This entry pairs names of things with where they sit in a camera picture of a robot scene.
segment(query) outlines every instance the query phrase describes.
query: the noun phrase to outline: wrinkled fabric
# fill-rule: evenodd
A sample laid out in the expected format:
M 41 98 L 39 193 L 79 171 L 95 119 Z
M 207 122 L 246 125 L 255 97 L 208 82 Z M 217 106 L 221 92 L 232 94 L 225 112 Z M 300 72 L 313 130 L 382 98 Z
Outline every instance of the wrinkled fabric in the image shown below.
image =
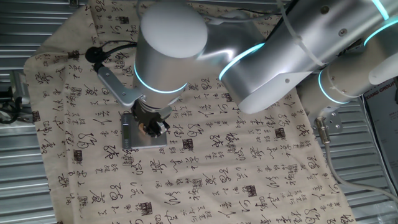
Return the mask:
M 212 16 L 233 10 L 192 6 Z M 84 53 L 109 40 L 137 41 L 135 7 L 90 1 L 26 62 L 59 223 L 355 223 L 295 90 L 248 115 L 208 74 L 172 105 L 166 147 L 123 150 L 121 115 L 130 111 Z M 278 19 L 255 25 L 267 36 Z M 124 49 L 104 63 L 130 88 L 134 53 Z

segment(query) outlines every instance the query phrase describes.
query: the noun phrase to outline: metal cylinder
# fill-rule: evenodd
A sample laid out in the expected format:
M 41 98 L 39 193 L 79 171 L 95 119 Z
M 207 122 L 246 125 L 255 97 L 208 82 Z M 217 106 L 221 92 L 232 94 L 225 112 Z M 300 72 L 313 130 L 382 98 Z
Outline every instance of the metal cylinder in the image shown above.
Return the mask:
M 383 24 L 365 35 L 364 40 L 380 27 L 383 27 Z M 392 78 L 384 74 L 387 71 L 382 70 L 376 77 L 372 77 L 371 74 L 388 58 L 398 54 L 398 43 L 395 40 L 397 33 L 398 23 L 374 36 L 366 46 L 362 46 L 362 52 L 340 56 L 320 74 L 308 78 L 297 87 L 310 122 L 319 117 L 326 117 L 353 98 L 362 95 L 373 84 L 380 84 Z
M 134 65 L 145 104 L 163 108 L 181 94 L 207 37 L 205 21 L 186 4 L 161 2 L 147 10 Z
M 391 14 L 398 10 L 396 0 L 382 3 Z M 329 7 L 327 13 L 322 11 L 324 6 Z M 323 63 L 331 62 L 343 49 L 384 20 L 372 1 L 363 0 L 299 1 L 287 17 L 306 48 Z M 301 79 L 295 81 L 296 85 L 320 67 L 297 44 L 297 39 L 292 37 L 283 22 L 261 49 L 231 67 L 222 82 L 241 110 L 255 113 L 292 89 L 290 78 L 277 79 L 278 76 L 308 72 L 300 74 Z

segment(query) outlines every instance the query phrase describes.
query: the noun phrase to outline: black ink character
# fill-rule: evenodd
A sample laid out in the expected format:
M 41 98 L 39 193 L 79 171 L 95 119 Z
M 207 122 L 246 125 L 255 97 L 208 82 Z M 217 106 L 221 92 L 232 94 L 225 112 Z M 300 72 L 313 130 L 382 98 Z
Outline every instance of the black ink character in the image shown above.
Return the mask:
M 248 185 L 244 187 L 249 197 L 257 196 L 256 187 L 254 185 Z
M 275 129 L 276 138 L 286 138 L 285 130 L 283 128 Z
M 125 16 L 116 16 L 116 20 L 119 21 L 121 25 L 130 24 L 129 18 Z
M 40 114 L 38 111 L 33 111 L 32 116 L 33 116 L 33 122 L 40 121 Z
M 192 139 L 183 139 L 182 146 L 184 149 L 193 149 L 193 141 Z
M 139 203 L 136 205 L 136 209 L 141 211 L 141 215 L 152 214 L 152 204 L 150 202 Z

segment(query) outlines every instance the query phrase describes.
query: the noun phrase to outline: corrugated metal wall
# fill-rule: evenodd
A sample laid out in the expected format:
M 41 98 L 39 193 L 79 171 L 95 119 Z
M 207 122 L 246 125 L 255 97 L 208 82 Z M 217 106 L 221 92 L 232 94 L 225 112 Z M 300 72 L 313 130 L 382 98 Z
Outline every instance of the corrugated metal wall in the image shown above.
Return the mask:
M 265 3 L 247 1 L 245 6 L 258 10 L 275 5 Z M 26 59 L 74 10 L 69 8 L 67 0 L 0 0 L 0 91 L 10 85 L 11 70 L 22 70 Z M 361 104 L 344 105 L 339 115 L 344 132 L 331 137 L 333 163 L 338 173 L 353 182 L 391 187 Z M 33 124 L 0 124 L 0 223 L 56 223 L 39 147 Z M 341 188 L 359 223 L 398 218 L 394 204 L 385 196 Z

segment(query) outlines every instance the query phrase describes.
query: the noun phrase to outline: silver robot arm segment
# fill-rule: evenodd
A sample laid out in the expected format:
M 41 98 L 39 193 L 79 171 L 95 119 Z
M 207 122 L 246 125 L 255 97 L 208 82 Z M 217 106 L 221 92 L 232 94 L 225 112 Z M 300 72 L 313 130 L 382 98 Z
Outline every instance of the silver robot arm segment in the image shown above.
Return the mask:
M 146 120 L 146 126 L 149 121 L 162 123 L 171 113 L 169 105 L 178 100 L 189 81 L 214 74 L 243 112 L 257 113 L 329 63 L 321 81 L 329 72 L 340 72 L 350 59 L 344 55 L 336 60 L 337 55 L 397 11 L 396 0 L 300 0 L 265 41 L 252 22 L 205 24 L 188 5 L 154 4 L 141 19 L 134 87 L 142 96 L 132 112 L 137 120 Z M 243 12 L 223 17 L 247 18 Z M 380 46 L 371 47 L 376 39 L 369 41 L 369 54 L 377 51 L 382 60 Z M 352 92 L 363 91 L 368 81 L 363 82 Z M 310 98 L 305 93 L 301 97 L 303 104 Z

